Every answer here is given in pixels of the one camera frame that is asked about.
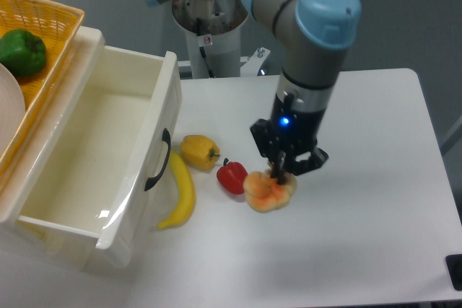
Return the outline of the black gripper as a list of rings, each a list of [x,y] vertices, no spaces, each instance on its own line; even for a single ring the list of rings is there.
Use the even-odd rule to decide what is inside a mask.
[[[259,119],[251,127],[260,155],[269,161],[270,177],[285,184],[285,174],[302,175],[317,170],[328,160],[318,148],[317,132],[324,112],[302,112],[295,109],[292,93],[283,99],[275,97],[271,117]]]

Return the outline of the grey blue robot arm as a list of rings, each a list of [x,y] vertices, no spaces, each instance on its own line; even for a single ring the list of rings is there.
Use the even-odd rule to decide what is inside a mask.
[[[284,46],[271,117],[251,133],[271,176],[302,175],[322,167],[327,153],[317,134],[347,51],[357,36],[359,0],[145,0],[170,3],[186,35],[195,78],[237,76],[240,30],[248,18]]]

